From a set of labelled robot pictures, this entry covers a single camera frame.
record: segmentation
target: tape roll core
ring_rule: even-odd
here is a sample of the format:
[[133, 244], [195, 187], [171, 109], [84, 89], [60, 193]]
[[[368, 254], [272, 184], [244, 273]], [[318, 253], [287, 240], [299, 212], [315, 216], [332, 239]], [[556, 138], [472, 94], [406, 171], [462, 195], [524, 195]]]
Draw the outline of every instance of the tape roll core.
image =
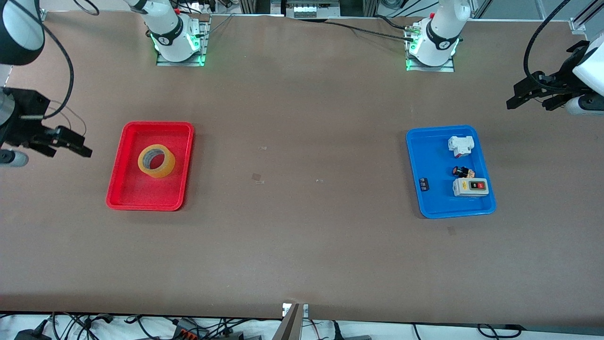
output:
[[[151, 161], [159, 155], [164, 155], [164, 162], [159, 167], [151, 169]], [[174, 170], [175, 164], [174, 155], [162, 144], [150, 145], [138, 156], [139, 169], [153, 178], [168, 176]]]

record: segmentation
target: roll of tape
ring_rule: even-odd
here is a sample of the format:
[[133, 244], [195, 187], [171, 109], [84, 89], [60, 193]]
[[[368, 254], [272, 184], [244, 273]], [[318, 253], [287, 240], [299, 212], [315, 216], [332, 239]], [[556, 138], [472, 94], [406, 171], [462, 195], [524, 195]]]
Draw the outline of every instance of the roll of tape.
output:
[[[164, 155], [164, 163], [155, 169], [151, 169], [151, 161], [159, 155]], [[168, 176], [174, 170], [176, 160], [170, 150], [162, 144], [150, 145], [138, 156], [138, 167], [145, 174], [153, 178], [162, 178]]]

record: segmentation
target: plastic tray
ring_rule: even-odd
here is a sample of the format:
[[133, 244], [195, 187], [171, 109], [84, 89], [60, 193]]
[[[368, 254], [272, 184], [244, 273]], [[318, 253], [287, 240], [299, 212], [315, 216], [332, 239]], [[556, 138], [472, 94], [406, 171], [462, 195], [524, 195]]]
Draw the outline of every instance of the plastic tray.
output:
[[[458, 159], [455, 158], [448, 147], [451, 136], [472, 136], [474, 138], [472, 153]], [[473, 127], [457, 125], [417, 128], [409, 130], [406, 139], [419, 208], [425, 217], [485, 215], [495, 211], [495, 194], [484, 162], [478, 134]], [[455, 197], [452, 188], [453, 181], [456, 179], [452, 174], [455, 166], [465, 166], [474, 170], [476, 177], [486, 178], [489, 184], [489, 195]], [[428, 179], [429, 190], [420, 190], [420, 178]]]
[[[175, 211], [182, 206], [194, 128], [186, 122], [130, 122], [124, 126], [106, 203], [117, 210]], [[138, 155], [162, 144], [176, 159], [174, 170], [153, 178], [138, 168]]]

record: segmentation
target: brown table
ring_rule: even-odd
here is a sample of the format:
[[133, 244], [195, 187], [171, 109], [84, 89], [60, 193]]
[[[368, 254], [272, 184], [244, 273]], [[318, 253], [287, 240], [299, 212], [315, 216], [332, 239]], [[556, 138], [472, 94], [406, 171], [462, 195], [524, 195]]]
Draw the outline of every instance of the brown table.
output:
[[[135, 14], [47, 22], [94, 153], [0, 170], [0, 309], [278, 318], [300, 301], [318, 319], [604, 326], [604, 119], [505, 106], [536, 23], [469, 22], [446, 74], [406, 72], [400, 41], [284, 18], [233, 18], [203, 68], [154, 66]], [[532, 70], [579, 39], [552, 23]], [[61, 100], [67, 74], [49, 40], [9, 86]], [[195, 125], [180, 211], [105, 205], [133, 120]], [[424, 219], [405, 133], [461, 123], [498, 208]]]

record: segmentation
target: blue tray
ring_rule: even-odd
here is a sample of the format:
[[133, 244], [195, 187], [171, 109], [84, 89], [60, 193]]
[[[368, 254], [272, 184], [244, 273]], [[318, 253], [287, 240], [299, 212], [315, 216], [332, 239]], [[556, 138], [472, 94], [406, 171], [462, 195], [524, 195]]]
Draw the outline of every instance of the blue tray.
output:
[[[455, 158], [449, 151], [451, 136], [474, 138], [472, 153]], [[428, 218], [448, 218], [491, 214], [496, 202], [490, 183], [483, 150], [478, 134], [469, 125], [441, 126], [436, 128], [417, 128], [407, 133], [407, 148], [411, 159], [411, 169], [415, 180], [419, 209]], [[485, 197], [455, 197], [452, 171], [455, 166], [465, 166], [476, 172], [476, 177], [486, 178], [489, 183], [489, 195]], [[427, 178], [429, 190], [421, 191], [419, 179]]]

